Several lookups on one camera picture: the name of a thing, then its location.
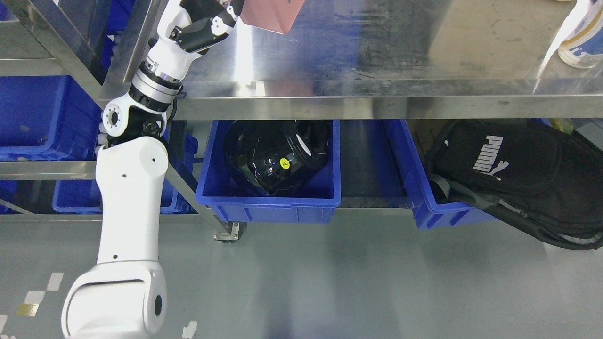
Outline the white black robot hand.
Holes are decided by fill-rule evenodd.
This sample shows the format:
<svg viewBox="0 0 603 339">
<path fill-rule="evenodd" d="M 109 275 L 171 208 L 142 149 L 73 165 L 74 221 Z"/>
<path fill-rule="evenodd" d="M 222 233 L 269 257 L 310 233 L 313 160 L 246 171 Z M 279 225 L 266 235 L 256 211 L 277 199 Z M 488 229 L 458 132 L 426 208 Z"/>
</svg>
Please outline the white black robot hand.
<svg viewBox="0 0 603 339">
<path fill-rule="evenodd" d="M 169 0 L 157 26 L 158 41 L 142 66 L 164 80 L 185 78 L 192 62 L 234 30 L 243 0 Z"/>
</svg>

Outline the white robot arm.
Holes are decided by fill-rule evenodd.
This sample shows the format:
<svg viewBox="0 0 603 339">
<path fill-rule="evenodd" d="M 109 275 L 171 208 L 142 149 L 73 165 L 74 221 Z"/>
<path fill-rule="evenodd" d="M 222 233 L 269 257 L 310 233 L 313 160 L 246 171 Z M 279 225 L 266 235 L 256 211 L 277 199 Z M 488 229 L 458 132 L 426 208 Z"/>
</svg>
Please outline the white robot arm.
<svg viewBox="0 0 603 339">
<path fill-rule="evenodd" d="M 166 110 L 189 62 L 147 56 L 127 94 L 106 105 L 106 144 L 95 177 L 103 199 L 97 263 L 80 275 L 62 309 L 67 339 L 147 339 L 167 313 L 159 263 L 160 198 L 169 166 Z"/>
</svg>

